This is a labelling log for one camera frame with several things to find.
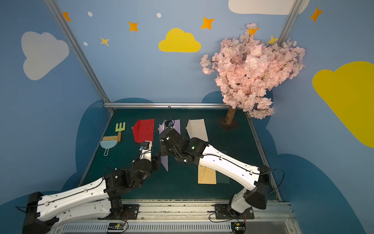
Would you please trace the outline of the lilac envelope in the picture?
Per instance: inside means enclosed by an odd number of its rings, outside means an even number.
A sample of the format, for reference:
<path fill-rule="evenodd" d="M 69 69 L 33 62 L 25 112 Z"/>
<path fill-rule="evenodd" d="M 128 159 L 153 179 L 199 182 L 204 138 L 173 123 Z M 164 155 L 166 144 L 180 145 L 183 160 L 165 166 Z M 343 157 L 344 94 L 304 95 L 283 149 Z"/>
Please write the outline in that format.
<path fill-rule="evenodd" d="M 172 129 L 175 129 L 179 134 L 181 134 L 180 120 L 174 120 L 174 127 Z"/>
<path fill-rule="evenodd" d="M 158 130 L 159 130 L 159 133 L 161 133 L 163 130 L 164 130 L 164 123 L 160 124 L 159 127 L 158 127 Z M 163 167 L 165 168 L 165 170 L 168 172 L 168 156 L 167 155 L 162 155 L 161 156 L 161 164 L 163 165 Z"/>

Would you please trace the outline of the red envelope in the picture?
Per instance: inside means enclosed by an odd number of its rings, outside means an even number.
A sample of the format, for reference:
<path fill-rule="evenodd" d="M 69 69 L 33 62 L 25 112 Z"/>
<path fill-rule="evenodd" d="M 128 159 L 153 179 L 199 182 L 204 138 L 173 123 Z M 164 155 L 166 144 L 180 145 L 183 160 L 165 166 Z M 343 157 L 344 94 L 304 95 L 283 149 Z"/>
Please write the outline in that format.
<path fill-rule="evenodd" d="M 133 132 L 134 141 L 142 143 L 145 141 L 153 142 L 154 140 L 154 119 L 138 120 L 131 128 Z"/>

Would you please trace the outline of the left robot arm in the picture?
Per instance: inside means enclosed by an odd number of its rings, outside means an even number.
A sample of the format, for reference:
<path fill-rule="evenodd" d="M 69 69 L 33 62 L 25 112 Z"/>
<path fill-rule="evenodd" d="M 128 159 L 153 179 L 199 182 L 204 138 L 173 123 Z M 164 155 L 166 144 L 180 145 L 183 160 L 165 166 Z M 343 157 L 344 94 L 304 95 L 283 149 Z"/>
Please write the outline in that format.
<path fill-rule="evenodd" d="M 121 196 L 140 188 L 160 167 L 160 159 L 136 159 L 130 168 L 112 171 L 89 184 L 53 195 L 35 192 L 25 207 L 22 233 L 46 234 L 62 224 L 84 219 L 121 219 Z"/>

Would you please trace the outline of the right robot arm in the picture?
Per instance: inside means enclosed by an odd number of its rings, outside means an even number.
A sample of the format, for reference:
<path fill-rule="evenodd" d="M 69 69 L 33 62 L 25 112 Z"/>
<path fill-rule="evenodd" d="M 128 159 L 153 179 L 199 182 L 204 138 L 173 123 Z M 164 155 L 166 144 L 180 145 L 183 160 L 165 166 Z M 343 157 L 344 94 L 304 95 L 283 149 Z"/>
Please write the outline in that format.
<path fill-rule="evenodd" d="M 243 214 L 249 208 L 265 210 L 270 189 L 270 168 L 238 161 L 214 148 L 208 142 L 193 137 L 185 139 L 175 129 L 166 128 L 160 135 L 160 145 L 180 163 L 195 163 L 213 169 L 243 186 L 231 199 L 226 213 Z"/>

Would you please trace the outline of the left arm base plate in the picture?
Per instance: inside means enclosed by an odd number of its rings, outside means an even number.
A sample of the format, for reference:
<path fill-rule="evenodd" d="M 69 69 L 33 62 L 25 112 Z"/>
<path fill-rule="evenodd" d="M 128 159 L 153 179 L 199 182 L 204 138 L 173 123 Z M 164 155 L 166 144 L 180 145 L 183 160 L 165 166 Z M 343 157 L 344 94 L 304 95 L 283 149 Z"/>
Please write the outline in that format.
<path fill-rule="evenodd" d="M 98 218 L 100 220 L 137 220 L 139 214 L 139 204 L 124 204 L 122 209 L 111 212 L 107 217 Z"/>

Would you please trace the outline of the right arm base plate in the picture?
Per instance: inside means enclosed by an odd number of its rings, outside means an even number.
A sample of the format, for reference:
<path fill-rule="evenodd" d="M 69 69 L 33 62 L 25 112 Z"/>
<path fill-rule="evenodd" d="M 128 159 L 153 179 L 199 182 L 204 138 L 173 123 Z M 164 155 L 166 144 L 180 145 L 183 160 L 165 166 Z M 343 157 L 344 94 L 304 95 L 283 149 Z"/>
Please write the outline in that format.
<path fill-rule="evenodd" d="M 252 207 L 249 207 L 245 210 L 244 213 L 238 213 L 236 211 L 229 211 L 229 205 L 228 204 L 214 204 L 214 216 L 217 220 L 228 220 L 228 219 L 254 219 L 254 211 Z"/>

